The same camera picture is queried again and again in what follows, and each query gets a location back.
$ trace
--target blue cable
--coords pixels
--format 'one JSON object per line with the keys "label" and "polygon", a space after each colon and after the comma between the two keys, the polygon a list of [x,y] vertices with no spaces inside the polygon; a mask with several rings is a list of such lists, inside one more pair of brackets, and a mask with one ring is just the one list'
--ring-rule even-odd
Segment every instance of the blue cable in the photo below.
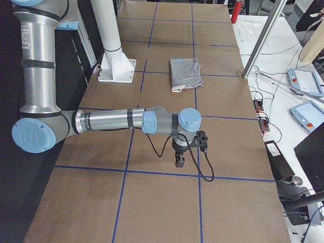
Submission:
{"label": "blue cable", "polygon": [[321,208],[324,208],[324,205],[323,206],[320,206],[318,209],[316,209],[315,212],[313,213],[312,217],[310,218],[309,224],[308,224],[307,229],[306,229],[306,232],[304,234],[304,238],[302,239],[301,243],[304,243],[305,242],[306,235],[307,235],[307,232],[309,230],[309,227],[310,227],[310,225],[311,225],[311,223],[313,221],[313,218],[314,218],[315,214],[317,213],[317,211],[319,211]]}

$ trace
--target black band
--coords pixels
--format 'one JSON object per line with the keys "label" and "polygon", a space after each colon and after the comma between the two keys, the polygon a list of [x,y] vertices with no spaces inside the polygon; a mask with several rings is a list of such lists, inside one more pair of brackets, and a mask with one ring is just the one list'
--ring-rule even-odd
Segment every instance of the black band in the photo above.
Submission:
{"label": "black band", "polygon": [[27,117],[27,118],[48,118],[48,117],[56,117],[60,116],[62,112],[54,112],[54,113],[25,113],[25,112],[20,112],[19,115],[22,117]]}
{"label": "black band", "polygon": [[55,62],[46,62],[46,61],[38,61],[31,59],[21,59],[22,67],[41,67],[41,68],[50,68],[55,69]]}
{"label": "black band", "polygon": [[60,17],[60,19],[64,19],[66,17],[67,13],[69,12],[69,9],[70,9],[70,1],[66,0],[66,9],[64,14]]}
{"label": "black band", "polygon": [[134,129],[133,109],[127,109],[127,123],[129,129]]}
{"label": "black band", "polygon": [[85,126],[88,131],[93,131],[90,124],[90,115],[91,112],[85,113]]}
{"label": "black band", "polygon": [[178,125],[179,125],[179,121],[178,121],[178,114],[177,113],[171,113],[172,116],[172,124],[171,124],[171,134],[170,136],[176,137],[178,135]]}
{"label": "black band", "polygon": [[65,119],[66,123],[67,123],[67,134],[66,134],[66,137],[67,135],[69,135],[70,133],[70,129],[71,129],[71,126],[70,126],[70,123],[69,123],[69,120],[66,118],[66,116],[64,114],[62,114],[62,117]]}
{"label": "black band", "polygon": [[77,110],[75,110],[72,114],[72,128],[73,128],[73,131],[75,134],[80,134],[78,131],[77,131],[77,128],[76,128],[76,125],[75,125],[75,117],[76,117],[76,113],[77,113]]}
{"label": "black band", "polygon": [[13,7],[13,11],[14,12],[27,12],[27,13],[31,13],[31,14],[38,14],[38,15],[43,15],[46,17],[49,17],[51,19],[55,19],[56,21],[60,22],[60,16],[44,11],[44,10],[40,10],[40,9],[34,9],[34,8],[30,8],[30,7],[23,7],[23,6],[17,6],[17,7]]}
{"label": "black band", "polygon": [[120,46],[118,49],[113,50],[113,51],[110,51],[110,50],[107,50],[107,49],[104,49],[104,50],[105,50],[105,51],[108,51],[108,52],[116,52],[116,51],[118,51],[120,48],[122,48],[122,46]]}

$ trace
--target dark background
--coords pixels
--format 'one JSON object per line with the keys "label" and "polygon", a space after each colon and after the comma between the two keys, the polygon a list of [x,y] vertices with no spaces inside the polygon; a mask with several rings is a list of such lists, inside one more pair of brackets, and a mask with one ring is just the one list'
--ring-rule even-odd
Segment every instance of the dark background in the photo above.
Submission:
{"label": "dark background", "polygon": [[[90,0],[79,0],[78,5],[99,58],[102,44]],[[11,128],[24,104],[24,91],[20,23],[9,0],[2,1],[0,25],[0,243],[14,243],[23,242],[64,141],[41,154],[27,153],[14,144]],[[55,45],[57,105],[62,110],[75,110],[92,69],[77,31],[56,31]]]}

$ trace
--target warning label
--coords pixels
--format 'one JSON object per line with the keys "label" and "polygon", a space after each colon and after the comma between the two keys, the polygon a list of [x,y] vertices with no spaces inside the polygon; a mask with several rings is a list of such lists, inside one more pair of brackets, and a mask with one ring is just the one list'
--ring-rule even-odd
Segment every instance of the warning label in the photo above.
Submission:
{"label": "warning label", "polygon": [[28,25],[21,26],[21,46],[22,49],[31,48],[30,26]]}

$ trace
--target blue and white device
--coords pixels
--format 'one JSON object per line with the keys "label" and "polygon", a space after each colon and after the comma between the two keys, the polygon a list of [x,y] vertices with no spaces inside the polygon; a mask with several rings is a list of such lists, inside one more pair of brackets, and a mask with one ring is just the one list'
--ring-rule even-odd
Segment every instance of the blue and white device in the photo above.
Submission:
{"label": "blue and white device", "polygon": [[304,91],[314,97],[324,97],[324,92],[314,71],[291,68],[288,70],[289,83],[292,87]]}
{"label": "blue and white device", "polygon": [[310,133],[324,122],[324,111],[312,101],[290,108],[290,113]]}

